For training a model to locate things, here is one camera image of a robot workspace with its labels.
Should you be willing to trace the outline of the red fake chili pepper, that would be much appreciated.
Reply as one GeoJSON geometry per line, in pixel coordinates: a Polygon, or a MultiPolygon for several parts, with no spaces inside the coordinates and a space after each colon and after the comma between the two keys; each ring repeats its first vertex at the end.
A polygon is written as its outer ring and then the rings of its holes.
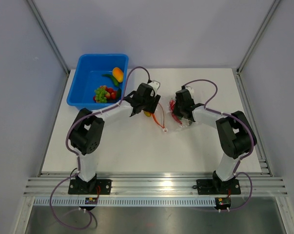
{"type": "Polygon", "coordinates": [[[177,115],[175,115],[173,113],[173,110],[175,108],[175,103],[176,103],[176,101],[174,99],[170,99],[170,101],[169,101],[169,110],[170,110],[170,113],[171,113],[171,117],[173,118],[173,120],[176,123],[178,123],[179,125],[182,125],[183,123],[181,121],[181,117],[179,117],[179,116],[177,116],[177,115]]]}

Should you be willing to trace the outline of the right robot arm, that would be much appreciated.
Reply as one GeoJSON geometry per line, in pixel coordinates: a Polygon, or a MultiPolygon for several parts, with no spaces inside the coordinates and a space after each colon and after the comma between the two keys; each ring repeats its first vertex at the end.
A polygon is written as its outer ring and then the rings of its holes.
{"type": "Polygon", "coordinates": [[[240,184],[236,171],[241,160],[248,157],[257,144],[256,136],[245,114],[236,111],[231,114],[195,104],[189,89],[183,87],[176,92],[173,114],[191,122],[198,122],[215,128],[218,133],[223,156],[218,168],[209,179],[198,179],[193,186],[199,195],[239,195],[240,184]]]}

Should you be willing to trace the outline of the green fake chili pepper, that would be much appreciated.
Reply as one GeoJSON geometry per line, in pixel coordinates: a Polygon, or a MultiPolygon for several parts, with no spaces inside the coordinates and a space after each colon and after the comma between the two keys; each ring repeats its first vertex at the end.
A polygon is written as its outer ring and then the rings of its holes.
{"type": "Polygon", "coordinates": [[[117,81],[117,79],[113,75],[111,75],[111,74],[102,74],[101,76],[109,78],[116,87],[119,87],[119,82],[117,81]]]}

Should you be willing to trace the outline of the yellow orange fake mango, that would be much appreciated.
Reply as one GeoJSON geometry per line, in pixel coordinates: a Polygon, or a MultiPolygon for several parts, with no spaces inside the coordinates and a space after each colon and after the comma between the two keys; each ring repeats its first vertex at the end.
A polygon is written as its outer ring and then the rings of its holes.
{"type": "Polygon", "coordinates": [[[118,83],[122,83],[123,82],[123,79],[124,79],[124,73],[123,71],[118,68],[118,67],[115,67],[113,70],[112,70],[112,75],[114,76],[114,78],[118,81],[118,83]]]}

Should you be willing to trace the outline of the green fake lettuce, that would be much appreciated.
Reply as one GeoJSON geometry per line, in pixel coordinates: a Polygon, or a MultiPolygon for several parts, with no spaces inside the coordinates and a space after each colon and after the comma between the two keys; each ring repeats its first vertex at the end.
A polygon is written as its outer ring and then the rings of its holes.
{"type": "Polygon", "coordinates": [[[107,86],[100,86],[95,90],[95,95],[93,97],[94,102],[96,103],[107,103],[107,86]]]}

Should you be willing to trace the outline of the dark green fake leaf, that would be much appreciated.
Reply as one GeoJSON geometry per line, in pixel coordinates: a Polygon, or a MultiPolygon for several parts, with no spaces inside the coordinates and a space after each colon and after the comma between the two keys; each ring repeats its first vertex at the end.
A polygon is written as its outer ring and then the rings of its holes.
{"type": "Polygon", "coordinates": [[[116,99],[117,100],[121,99],[121,96],[122,96],[122,90],[118,88],[118,90],[116,91],[116,99]]]}

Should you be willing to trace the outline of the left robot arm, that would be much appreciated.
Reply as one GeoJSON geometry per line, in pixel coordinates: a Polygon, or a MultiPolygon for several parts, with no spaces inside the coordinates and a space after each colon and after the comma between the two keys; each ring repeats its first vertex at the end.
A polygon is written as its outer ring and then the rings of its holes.
{"type": "Polygon", "coordinates": [[[123,97],[118,103],[97,112],[86,108],[79,111],[66,137],[66,147],[77,156],[77,172],[69,176],[70,195],[98,194],[101,184],[97,181],[97,164],[94,151],[98,148],[105,126],[119,120],[132,117],[142,111],[153,114],[156,110],[160,95],[158,81],[141,83],[137,90],[123,97]]]}

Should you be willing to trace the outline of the clear zip top bag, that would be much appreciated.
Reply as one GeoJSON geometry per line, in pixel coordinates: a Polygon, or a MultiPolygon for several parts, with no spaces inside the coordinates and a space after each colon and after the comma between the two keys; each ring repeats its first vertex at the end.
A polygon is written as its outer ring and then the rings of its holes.
{"type": "Polygon", "coordinates": [[[175,99],[171,96],[161,97],[155,112],[151,114],[153,121],[163,132],[179,132],[199,126],[200,123],[175,115],[173,113],[175,103],[175,99]]]}

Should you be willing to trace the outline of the red fake strawberry bunch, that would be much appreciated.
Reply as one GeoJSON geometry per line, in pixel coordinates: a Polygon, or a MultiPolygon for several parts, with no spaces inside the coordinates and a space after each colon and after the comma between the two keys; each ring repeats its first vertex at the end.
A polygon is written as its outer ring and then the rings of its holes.
{"type": "Polygon", "coordinates": [[[114,103],[116,102],[116,90],[114,90],[113,88],[111,87],[107,87],[107,91],[108,91],[108,94],[107,94],[107,103],[114,103]]]}

